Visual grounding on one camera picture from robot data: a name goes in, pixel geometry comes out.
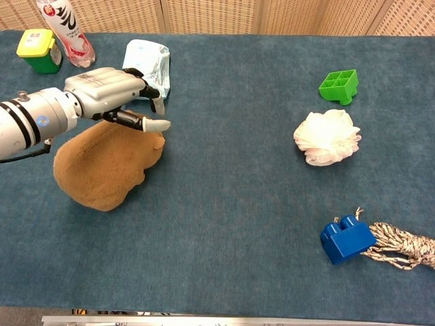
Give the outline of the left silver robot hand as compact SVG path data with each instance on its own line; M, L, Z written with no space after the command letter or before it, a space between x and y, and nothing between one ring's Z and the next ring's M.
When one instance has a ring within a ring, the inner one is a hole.
M164 115L160 91L150 86L136 68L103 67L80 73L65 80L64 91L80 104L79 115L91 120L106 120L141 132L162 132L171 127L168 120L151 120L123 110L139 97L150 99L154 113Z

